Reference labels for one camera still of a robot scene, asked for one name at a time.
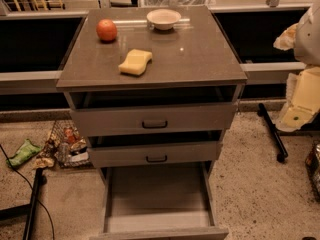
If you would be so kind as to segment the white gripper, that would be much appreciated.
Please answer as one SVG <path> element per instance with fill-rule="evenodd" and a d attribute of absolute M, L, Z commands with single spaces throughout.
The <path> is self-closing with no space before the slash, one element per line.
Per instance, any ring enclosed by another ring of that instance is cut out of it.
<path fill-rule="evenodd" d="M 273 47 L 287 51 L 295 47 L 295 23 L 282 32 Z M 320 68 L 307 67 L 298 75 L 290 73 L 286 85 L 286 102 L 276 120 L 276 128 L 294 132 L 311 123 L 320 111 Z"/>

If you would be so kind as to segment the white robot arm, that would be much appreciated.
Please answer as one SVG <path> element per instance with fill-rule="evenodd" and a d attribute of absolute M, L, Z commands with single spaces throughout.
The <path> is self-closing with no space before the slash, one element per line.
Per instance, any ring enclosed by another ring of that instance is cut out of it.
<path fill-rule="evenodd" d="M 296 60 L 305 64 L 299 74 L 290 73 L 286 83 L 286 103 L 276 120 L 276 128 L 293 132 L 311 123 L 320 112 L 320 0 L 316 0 L 299 22 L 276 38 L 276 49 L 292 49 Z"/>

